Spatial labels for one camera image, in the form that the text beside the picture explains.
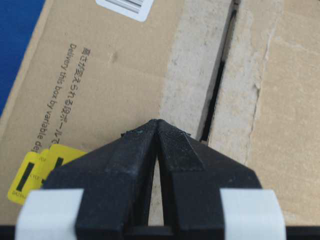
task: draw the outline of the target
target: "cardboard surface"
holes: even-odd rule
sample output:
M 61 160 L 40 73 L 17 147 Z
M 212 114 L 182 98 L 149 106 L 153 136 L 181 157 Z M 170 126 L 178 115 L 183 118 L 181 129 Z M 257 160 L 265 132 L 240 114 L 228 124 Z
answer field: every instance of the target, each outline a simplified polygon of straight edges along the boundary
M 320 1 L 242 0 L 209 145 L 254 169 L 287 225 L 320 225 Z
M 47 0 L 0 120 L 0 224 L 16 221 L 6 195 L 28 151 L 89 152 L 152 118 L 199 136 L 231 3 L 155 0 L 139 22 Z

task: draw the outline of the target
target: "blue background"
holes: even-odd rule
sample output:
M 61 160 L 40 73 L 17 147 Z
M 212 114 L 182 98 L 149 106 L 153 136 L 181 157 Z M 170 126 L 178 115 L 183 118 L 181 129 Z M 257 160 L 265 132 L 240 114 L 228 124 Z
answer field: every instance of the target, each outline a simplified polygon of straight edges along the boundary
M 0 115 L 19 71 L 45 0 L 1 0 Z

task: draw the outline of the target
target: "barcode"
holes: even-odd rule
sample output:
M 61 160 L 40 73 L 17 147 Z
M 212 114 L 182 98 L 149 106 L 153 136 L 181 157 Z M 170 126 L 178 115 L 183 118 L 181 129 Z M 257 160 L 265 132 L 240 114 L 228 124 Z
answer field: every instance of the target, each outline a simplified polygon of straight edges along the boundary
M 131 12 L 139 14 L 144 0 L 105 0 L 106 2 L 115 4 L 119 7 L 127 9 Z

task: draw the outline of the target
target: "yellow sticker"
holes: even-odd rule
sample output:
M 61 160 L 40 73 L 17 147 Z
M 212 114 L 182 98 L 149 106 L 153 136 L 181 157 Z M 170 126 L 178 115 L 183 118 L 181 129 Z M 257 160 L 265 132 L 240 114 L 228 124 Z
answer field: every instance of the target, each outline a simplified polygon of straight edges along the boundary
M 86 152 L 68 146 L 54 144 L 50 147 L 46 164 L 42 169 L 42 177 L 47 179 L 49 173 L 57 167 L 65 165 L 85 155 Z
M 28 152 L 10 186 L 8 199 L 23 205 L 29 192 L 41 188 L 53 169 L 85 154 L 84 151 L 59 144 L 52 145 L 40 154 Z
M 35 174 L 35 165 L 40 154 L 28 152 L 10 186 L 7 197 L 14 203 L 24 204 L 31 190 L 40 188 L 39 181 L 32 180 Z

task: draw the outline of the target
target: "white label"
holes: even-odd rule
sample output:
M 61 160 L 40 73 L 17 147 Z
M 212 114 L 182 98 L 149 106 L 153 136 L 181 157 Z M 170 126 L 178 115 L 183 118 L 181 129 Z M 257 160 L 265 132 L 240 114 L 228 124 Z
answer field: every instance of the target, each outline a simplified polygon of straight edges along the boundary
M 272 190 L 220 190 L 225 240 L 286 240 L 286 225 Z
M 144 22 L 147 20 L 154 0 L 95 0 L 95 2 L 118 14 Z
M 83 189 L 35 190 L 15 226 L 15 240 L 77 240 L 76 220 Z

